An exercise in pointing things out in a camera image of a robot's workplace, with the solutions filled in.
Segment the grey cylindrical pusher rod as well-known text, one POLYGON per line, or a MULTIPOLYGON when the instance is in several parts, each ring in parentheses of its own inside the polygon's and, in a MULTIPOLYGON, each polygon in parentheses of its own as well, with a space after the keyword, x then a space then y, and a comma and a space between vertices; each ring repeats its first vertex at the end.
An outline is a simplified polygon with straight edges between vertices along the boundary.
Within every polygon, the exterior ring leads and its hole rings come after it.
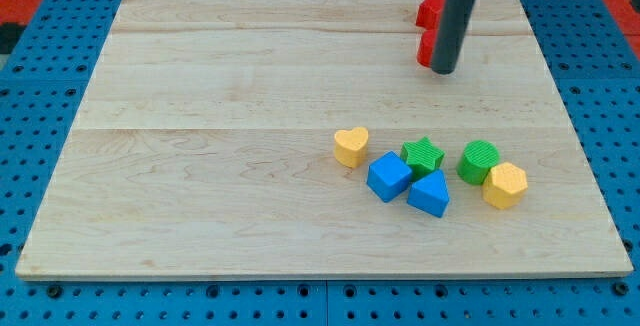
POLYGON ((437 74, 455 71, 475 0, 445 0, 430 68, 437 74))

